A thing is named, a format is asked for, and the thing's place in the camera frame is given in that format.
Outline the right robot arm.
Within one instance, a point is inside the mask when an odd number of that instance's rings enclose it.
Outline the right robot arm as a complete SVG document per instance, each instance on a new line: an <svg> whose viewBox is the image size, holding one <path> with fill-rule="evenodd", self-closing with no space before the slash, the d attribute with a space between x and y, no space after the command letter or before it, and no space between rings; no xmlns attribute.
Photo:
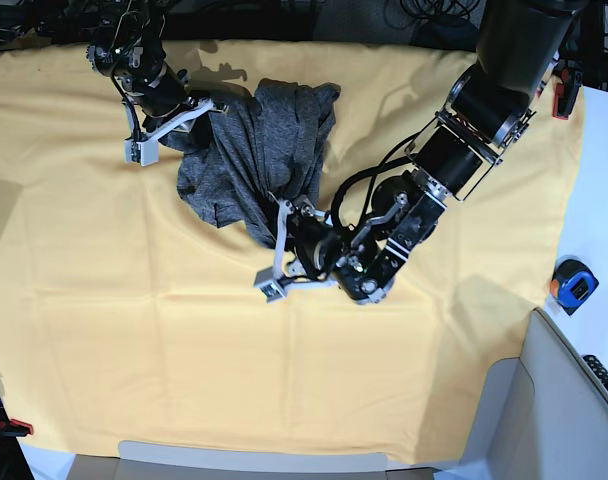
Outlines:
<svg viewBox="0 0 608 480"><path fill-rule="evenodd" d="M188 89L189 75L166 60L162 34L175 1L100 1L99 25L86 50L92 69L111 80L121 97L130 135L125 159L142 166L158 158L158 142L190 133L198 118L228 107Z"/></svg>

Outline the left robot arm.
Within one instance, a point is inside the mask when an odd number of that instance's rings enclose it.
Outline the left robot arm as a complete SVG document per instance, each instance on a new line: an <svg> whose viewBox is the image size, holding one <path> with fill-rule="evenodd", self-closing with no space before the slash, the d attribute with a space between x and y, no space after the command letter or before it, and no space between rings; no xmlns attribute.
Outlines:
<svg viewBox="0 0 608 480"><path fill-rule="evenodd" d="M383 300L446 201L465 200L528 128L532 102L582 1L490 1L476 61L442 108L376 166L343 182L327 212L280 200L272 265L254 285L268 301L339 287L357 304Z"/></svg>

